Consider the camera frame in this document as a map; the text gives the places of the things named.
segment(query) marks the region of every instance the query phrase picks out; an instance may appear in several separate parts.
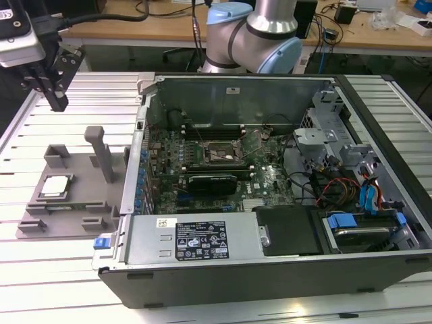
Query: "blue latch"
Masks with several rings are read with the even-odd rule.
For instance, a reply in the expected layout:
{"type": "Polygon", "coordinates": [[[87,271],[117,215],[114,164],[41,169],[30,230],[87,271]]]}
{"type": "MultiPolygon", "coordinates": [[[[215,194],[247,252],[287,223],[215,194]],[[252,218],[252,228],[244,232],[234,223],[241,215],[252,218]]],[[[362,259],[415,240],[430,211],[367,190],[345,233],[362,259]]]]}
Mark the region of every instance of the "blue latch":
{"type": "Polygon", "coordinates": [[[333,214],[327,218],[330,228],[341,228],[341,227],[356,227],[357,222],[353,214],[343,213],[343,214],[333,214]]]}
{"type": "Polygon", "coordinates": [[[404,214],[402,214],[402,213],[396,213],[396,217],[398,218],[399,224],[401,226],[403,226],[403,225],[406,224],[406,218],[405,218],[404,214]]]}
{"type": "Polygon", "coordinates": [[[95,250],[107,250],[111,248],[111,238],[95,238],[93,248],[95,250]]]}

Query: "sticker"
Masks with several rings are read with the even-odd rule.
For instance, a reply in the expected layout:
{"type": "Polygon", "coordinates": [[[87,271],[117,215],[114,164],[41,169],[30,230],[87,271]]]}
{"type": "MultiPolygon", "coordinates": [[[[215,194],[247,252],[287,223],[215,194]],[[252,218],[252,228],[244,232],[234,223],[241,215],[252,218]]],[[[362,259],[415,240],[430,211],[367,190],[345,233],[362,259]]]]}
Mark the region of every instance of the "sticker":
{"type": "Polygon", "coordinates": [[[175,225],[175,258],[179,261],[228,259],[224,221],[175,225]]]}
{"type": "Polygon", "coordinates": [[[64,207],[47,207],[48,211],[71,211],[72,207],[64,206],[64,207]]]}
{"type": "Polygon", "coordinates": [[[227,95],[238,95],[240,94],[240,88],[227,88],[227,95]]]}
{"type": "Polygon", "coordinates": [[[11,9],[0,10],[0,20],[11,19],[14,12],[11,9]]]}
{"type": "Polygon", "coordinates": [[[156,227],[175,227],[176,218],[158,218],[156,219],[156,227]]]}

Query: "wooden desk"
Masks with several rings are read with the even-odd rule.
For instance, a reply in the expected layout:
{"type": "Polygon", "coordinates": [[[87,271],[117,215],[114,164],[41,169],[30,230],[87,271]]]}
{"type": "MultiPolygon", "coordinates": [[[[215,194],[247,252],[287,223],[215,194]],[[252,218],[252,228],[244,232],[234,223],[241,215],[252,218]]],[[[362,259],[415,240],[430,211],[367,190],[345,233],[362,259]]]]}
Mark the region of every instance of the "wooden desk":
{"type": "MultiPolygon", "coordinates": [[[[317,12],[324,5],[336,1],[319,0],[317,12]]],[[[138,16],[135,10],[137,1],[107,0],[105,13],[138,16]]],[[[422,17],[413,10],[414,0],[399,3],[398,8],[412,16],[422,17]]],[[[187,7],[171,3],[170,0],[150,2],[153,14],[162,14],[187,7]]],[[[208,9],[204,5],[196,8],[200,21],[203,46],[207,36],[208,9]]],[[[326,16],[334,17],[335,10],[330,10],[326,16]]],[[[351,25],[343,25],[344,38],[334,49],[334,53],[363,55],[397,55],[397,56],[432,56],[432,38],[421,37],[412,30],[399,27],[398,30],[374,31],[369,26],[370,13],[360,12],[354,16],[351,25]]],[[[329,20],[323,18],[324,25],[338,30],[329,20]]],[[[315,48],[317,26],[313,24],[307,39],[303,40],[302,60],[307,58],[315,48]]],[[[192,23],[190,16],[181,18],[149,17],[143,22],[99,21],[74,26],[62,34],[67,43],[75,45],[123,45],[150,47],[194,47],[192,23]]]]}

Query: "blue clip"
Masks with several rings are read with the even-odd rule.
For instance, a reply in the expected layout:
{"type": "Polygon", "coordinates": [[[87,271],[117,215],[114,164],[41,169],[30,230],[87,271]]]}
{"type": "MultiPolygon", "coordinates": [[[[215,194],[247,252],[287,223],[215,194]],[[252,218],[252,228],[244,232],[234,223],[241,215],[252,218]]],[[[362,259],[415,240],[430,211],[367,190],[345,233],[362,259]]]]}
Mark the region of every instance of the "blue clip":
{"type": "Polygon", "coordinates": [[[95,238],[93,248],[95,250],[107,250],[111,248],[111,238],[95,238]]]}
{"type": "Polygon", "coordinates": [[[366,205],[364,206],[364,209],[370,211],[372,215],[377,214],[377,210],[373,206],[373,201],[375,200],[376,195],[377,195],[377,190],[375,189],[375,187],[369,186],[367,190],[366,205]]]}
{"type": "Polygon", "coordinates": [[[366,204],[366,192],[367,186],[362,186],[362,188],[360,189],[360,198],[358,200],[360,207],[364,207],[366,204]]]}
{"type": "Polygon", "coordinates": [[[357,227],[357,222],[353,214],[343,213],[343,214],[333,214],[327,218],[330,228],[340,228],[340,227],[357,227]]]}
{"type": "Polygon", "coordinates": [[[403,225],[406,224],[406,218],[405,218],[404,214],[402,214],[402,213],[396,213],[396,218],[398,219],[399,224],[401,226],[403,226],[403,225]]]}

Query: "red wire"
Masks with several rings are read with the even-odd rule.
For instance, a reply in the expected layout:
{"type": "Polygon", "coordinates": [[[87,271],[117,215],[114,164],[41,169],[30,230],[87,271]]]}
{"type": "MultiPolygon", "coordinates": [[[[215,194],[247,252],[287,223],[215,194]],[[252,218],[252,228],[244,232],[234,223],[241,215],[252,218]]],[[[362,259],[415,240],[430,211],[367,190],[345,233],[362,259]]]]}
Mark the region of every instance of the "red wire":
{"type": "MultiPolygon", "coordinates": [[[[330,185],[335,182],[335,181],[339,181],[342,183],[342,180],[344,181],[348,181],[348,182],[352,182],[353,184],[355,184],[357,187],[361,188],[360,185],[354,181],[353,179],[348,179],[348,178],[335,178],[329,181],[329,183],[326,185],[326,187],[324,187],[323,193],[321,194],[321,196],[323,196],[325,194],[325,192],[327,191],[328,188],[330,188],[330,185]]],[[[321,201],[321,197],[319,197],[316,201],[316,203],[318,204],[321,201]]]]}

